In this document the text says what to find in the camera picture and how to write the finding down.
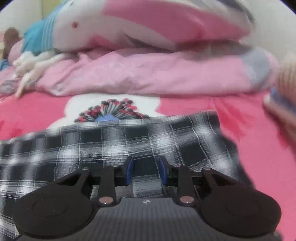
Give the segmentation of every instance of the plaid cloth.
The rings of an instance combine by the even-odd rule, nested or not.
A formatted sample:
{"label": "plaid cloth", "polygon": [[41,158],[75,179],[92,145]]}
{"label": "plaid cloth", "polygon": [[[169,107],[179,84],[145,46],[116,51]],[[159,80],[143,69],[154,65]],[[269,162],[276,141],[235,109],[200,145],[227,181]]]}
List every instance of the plaid cloth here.
{"label": "plaid cloth", "polygon": [[236,146],[221,133],[216,112],[75,124],[4,141],[0,155],[0,239],[5,241],[18,235],[12,221],[18,198],[82,167],[101,172],[121,165],[127,156],[135,160],[134,178],[130,186],[116,188],[119,196],[169,193],[158,174],[159,155],[192,171],[211,167],[251,184]]}

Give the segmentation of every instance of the red dot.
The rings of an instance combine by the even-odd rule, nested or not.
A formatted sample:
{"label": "red dot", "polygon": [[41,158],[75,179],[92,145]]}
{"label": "red dot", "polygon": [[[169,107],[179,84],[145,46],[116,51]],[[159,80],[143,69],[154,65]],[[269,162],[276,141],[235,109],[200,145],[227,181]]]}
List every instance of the red dot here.
{"label": "red dot", "polygon": [[77,28],[78,27],[78,23],[77,22],[73,22],[72,23],[72,28]]}

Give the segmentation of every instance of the yellow curtain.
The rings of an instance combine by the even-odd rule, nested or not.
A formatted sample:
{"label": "yellow curtain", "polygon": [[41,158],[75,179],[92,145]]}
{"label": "yellow curtain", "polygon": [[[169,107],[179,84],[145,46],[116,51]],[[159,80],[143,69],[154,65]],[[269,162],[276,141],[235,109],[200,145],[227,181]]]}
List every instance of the yellow curtain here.
{"label": "yellow curtain", "polygon": [[63,0],[42,0],[42,16],[47,17]]}

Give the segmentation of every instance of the dark fabric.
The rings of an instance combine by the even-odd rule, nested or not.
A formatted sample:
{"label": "dark fabric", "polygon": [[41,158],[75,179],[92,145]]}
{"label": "dark fabric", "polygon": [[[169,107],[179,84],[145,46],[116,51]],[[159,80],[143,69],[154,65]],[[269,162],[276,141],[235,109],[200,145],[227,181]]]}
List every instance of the dark fabric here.
{"label": "dark fabric", "polygon": [[[11,213],[23,195],[82,167],[93,172],[135,160],[132,184],[119,196],[169,196],[158,174],[156,157],[192,171],[211,167],[251,184],[235,145],[220,131],[216,112],[119,122],[83,123],[27,134],[0,144],[0,240],[18,235]],[[94,187],[92,198],[98,187]]]}

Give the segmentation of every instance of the white wall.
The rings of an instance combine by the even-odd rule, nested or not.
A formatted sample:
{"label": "white wall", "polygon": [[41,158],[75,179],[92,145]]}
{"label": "white wall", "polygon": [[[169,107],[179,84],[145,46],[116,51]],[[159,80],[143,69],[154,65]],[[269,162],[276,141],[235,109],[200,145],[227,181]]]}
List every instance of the white wall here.
{"label": "white wall", "polygon": [[16,27],[23,34],[31,24],[41,19],[40,0],[13,0],[0,12],[0,31]]}
{"label": "white wall", "polygon": [[296,15],[280,0],[245,0],[257,22],[246,42],[266,48],[278,60],[296,54]]}

